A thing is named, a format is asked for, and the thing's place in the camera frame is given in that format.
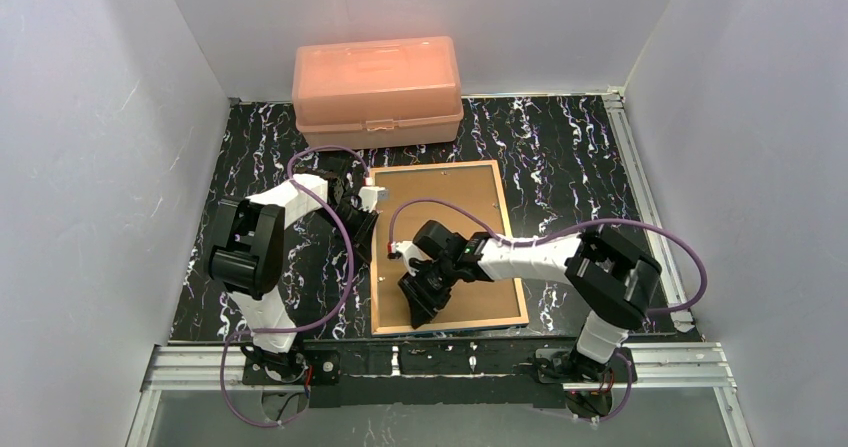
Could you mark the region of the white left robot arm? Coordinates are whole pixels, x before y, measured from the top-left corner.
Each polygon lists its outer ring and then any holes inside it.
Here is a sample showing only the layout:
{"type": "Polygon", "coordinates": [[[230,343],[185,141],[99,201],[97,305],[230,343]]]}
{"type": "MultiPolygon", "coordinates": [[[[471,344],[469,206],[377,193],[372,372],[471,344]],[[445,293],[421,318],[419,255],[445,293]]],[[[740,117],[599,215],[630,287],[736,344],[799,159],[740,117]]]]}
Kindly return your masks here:
{"type": "Polygon", "coordinates": [[[321,214],[337,229],[347,254],[344,306],[358,270],[371,260],[370,242],[386,190],[366,174],[350,184],[341,168],[290,170],[281,184],[246,198],[227,196],[217,207],[203,266],[242,313],[254,348],[285,354],[301,327],[277,287],[286,260],[285,233],[301,218],[321,214]]]}

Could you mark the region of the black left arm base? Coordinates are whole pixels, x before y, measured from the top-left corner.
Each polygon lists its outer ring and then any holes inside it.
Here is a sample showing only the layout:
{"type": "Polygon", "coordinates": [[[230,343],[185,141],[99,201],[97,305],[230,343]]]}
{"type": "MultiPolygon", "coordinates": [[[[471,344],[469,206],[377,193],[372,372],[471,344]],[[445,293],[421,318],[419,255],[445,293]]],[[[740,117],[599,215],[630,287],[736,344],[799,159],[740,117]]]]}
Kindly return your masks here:
{"type": "Polygon", "coordinates": [[[312,389],[339,382],[341,358],[334,350],[308,350],[293,346],[287,353],[272,353],[243,345],[245,357],[242,383],[263,389],[262,402],[275,408],[273,420],[294,420],[309,405],[312,389]]]}

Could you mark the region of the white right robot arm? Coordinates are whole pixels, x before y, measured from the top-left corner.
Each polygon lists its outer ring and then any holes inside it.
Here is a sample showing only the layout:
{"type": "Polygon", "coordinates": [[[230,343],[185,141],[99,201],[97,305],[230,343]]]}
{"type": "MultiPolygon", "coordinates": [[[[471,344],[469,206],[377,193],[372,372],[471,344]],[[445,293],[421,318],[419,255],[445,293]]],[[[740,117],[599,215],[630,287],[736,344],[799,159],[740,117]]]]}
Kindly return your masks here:
{"type": "Polygon", "coordinates": [[[593,225],[550,238],[513,238],[489,232],[464,237],[430,220],[410,241],[392,241],[392,259],[406,272],[398,282],[411,325],[431,322],[458,282],[539,280],[572,286],[590,312],[572,355],[600,367],[638,329],[660,283],[662,268],[618,231],[593,225]]]}

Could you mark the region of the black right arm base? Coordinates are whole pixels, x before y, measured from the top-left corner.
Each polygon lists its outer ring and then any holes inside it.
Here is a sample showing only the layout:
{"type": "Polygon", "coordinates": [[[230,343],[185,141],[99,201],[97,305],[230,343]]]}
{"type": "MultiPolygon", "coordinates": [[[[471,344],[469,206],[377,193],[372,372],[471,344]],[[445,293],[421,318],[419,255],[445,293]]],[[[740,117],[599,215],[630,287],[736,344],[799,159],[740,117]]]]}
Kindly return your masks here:
{"type": "Polygon", "coordinates": [[[565,405],[571,415],[587,422],[611,420],[626,406],[638,374],[632,352],[616,348],[605,363],[569,351],[538,349],[530,358],[536,379],[542,384],[581,384],[565,388],[565,405]]]}

